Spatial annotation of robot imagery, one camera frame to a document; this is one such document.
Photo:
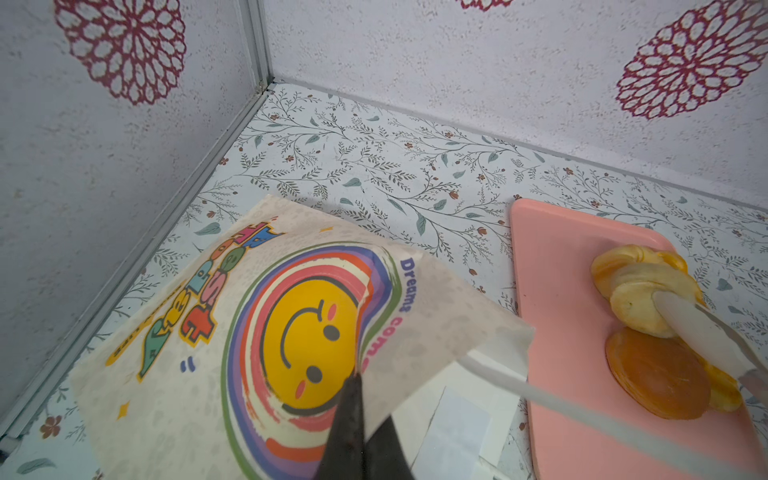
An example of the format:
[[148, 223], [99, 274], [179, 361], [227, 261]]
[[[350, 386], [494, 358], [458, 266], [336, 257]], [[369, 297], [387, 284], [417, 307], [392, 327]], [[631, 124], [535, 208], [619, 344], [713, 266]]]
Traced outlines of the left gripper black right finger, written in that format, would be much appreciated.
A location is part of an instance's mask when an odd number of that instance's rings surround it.
[[388, 417], [364, 446], [365, 480], [413, 480], [392, 417]]

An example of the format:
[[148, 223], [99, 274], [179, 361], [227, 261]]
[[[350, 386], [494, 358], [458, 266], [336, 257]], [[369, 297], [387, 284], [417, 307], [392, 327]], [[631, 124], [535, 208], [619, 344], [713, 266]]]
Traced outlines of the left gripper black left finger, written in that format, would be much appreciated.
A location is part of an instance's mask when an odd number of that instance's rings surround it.
[[343, 384], [315, 480], [363, 480], [365, 441], [362, 378], [354, 373]]

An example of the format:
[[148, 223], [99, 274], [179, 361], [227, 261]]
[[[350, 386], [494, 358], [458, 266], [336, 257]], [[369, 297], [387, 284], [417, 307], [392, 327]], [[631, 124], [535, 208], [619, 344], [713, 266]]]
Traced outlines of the white printed paper bag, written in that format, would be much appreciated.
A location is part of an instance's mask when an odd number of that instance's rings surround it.
[[419, 479], [491, 474], [535, 329], [432, 255], [269, 197], [70, 379], [109, 479], [309, 479], [344, 381]]

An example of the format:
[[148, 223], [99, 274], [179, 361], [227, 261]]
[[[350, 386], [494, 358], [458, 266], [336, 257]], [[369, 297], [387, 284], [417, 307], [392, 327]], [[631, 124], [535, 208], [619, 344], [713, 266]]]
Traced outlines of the round fake bread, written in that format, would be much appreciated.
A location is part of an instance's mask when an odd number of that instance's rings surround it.
[[616, 382], [639, 405], [667, 420], [693, 420], [709, 408], [710, 381], [692, 352], [672, 339], [623, 328], [605, 343]]

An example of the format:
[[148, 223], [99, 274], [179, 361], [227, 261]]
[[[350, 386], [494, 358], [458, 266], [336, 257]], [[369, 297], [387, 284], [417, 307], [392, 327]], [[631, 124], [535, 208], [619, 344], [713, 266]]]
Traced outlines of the orange fake bread roll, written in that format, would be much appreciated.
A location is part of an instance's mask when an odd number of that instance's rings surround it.
[[654, 293], [670, 292], [705, 304], [699, 284], [688, 274], [686, 261], [672, 251], [634, 244], [619, 246], [595, 257], [590, 273], [619, 321], [658, 338], [674, 338], [676, 333], [657, 311]]

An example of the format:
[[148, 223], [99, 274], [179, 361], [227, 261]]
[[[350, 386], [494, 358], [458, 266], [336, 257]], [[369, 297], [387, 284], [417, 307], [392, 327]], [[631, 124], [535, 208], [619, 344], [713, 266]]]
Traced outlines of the metal tongs with white tips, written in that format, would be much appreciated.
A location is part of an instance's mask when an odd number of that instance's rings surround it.
[[767, 364], [734, 329], [698, 303], [667, 291], [652, 294], [662, 318], [696, 353], [767, 405]]

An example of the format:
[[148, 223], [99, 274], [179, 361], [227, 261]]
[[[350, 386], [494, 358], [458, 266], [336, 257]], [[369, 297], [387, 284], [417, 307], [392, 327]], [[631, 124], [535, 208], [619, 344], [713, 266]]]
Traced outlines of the yellow fluted fake cake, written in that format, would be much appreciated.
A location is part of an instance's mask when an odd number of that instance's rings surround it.
[[743, 404], [738, 382], [703, 357], [697, 355], [697, 359], [710, 382], [709, 407], [713, 410], [727, 413], [738, 410]]

